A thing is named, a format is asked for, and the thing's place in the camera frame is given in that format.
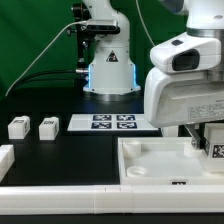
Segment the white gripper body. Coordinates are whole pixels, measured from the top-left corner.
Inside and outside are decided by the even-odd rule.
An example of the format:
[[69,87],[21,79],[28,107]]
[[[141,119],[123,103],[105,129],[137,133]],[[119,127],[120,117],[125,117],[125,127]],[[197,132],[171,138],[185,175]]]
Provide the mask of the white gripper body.
[[224,81],[209,72],[221,63],[221,41],[183,33],[150,51],[144,115],[155,127],[224,119]]

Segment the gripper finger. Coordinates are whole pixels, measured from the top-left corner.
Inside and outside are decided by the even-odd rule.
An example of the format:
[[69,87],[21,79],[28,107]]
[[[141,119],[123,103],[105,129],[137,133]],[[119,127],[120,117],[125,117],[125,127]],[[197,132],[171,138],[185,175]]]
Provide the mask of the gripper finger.
[[187,124],[185,126],[185,128],[192,138],[192,141],[191,141],[192,147],[195,148],[195,149],[199,149],[201,138],[196,131],[195,125],[194,124]]

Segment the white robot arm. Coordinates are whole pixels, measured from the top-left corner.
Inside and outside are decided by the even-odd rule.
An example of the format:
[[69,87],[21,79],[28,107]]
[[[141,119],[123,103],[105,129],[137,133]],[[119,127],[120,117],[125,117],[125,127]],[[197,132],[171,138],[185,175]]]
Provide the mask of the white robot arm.
[[[103,99],[140,87],[129,57],[129,21],[110,0],[82,0],[96,35],[84,90]],[[154,127],[183,125],[200,146],[197,123],[224,119],[224,0],[159,0],[174,14],[187,14],[186,31],[150,51],[153,68],[144,89],[144,114]]]

